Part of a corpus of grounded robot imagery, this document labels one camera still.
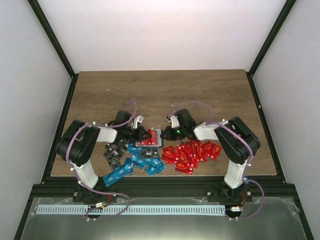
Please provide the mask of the black card holder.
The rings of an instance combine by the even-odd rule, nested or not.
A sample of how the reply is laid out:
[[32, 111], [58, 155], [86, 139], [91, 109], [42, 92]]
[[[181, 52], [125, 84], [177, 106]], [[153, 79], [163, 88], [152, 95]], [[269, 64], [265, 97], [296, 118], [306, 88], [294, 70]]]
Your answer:
[[164, 140], [161, 135], [162, 129], [148, 129], [147, 130], [151, 137], [134, 144], [137, 148], [162, 148], [164, 146]]

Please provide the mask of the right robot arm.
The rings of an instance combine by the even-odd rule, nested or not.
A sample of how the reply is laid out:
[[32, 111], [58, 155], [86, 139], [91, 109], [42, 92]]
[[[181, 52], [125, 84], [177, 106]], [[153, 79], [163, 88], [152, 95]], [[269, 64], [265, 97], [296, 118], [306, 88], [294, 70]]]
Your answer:
[[187, 109], [168, 115], [169, 126], [160, 137], [167, 141], [189, 140], [219, 141], [229, 159], [227, 173], [221, 187], [223, 198], [232, 202], [240, 197], [246, 171], [261, 147], [258, 137], [238, 116], [221, 122], [196, 123]]

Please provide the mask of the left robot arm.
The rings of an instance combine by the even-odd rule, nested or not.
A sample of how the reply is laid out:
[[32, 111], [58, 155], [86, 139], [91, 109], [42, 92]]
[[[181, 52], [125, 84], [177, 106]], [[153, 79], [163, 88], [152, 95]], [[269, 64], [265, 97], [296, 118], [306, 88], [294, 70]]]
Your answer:
[[103, 156], [115, 170], [121, 166], [120, 159], [129, 144], [152, 138], [150, 131], [141, 126], [143, 120], [141, 115], [135, 117], [120, 110], [115, 120], [105, 125], [74, 120], [60, 138], [56, 153], [70, 165], [78, 183], [86, 187], [84, 195], [89, 201], [97, 202], [102, 196], [102, 189], [96, 185], [99, 178], [91, 163], [96, 143], [105, 143]]

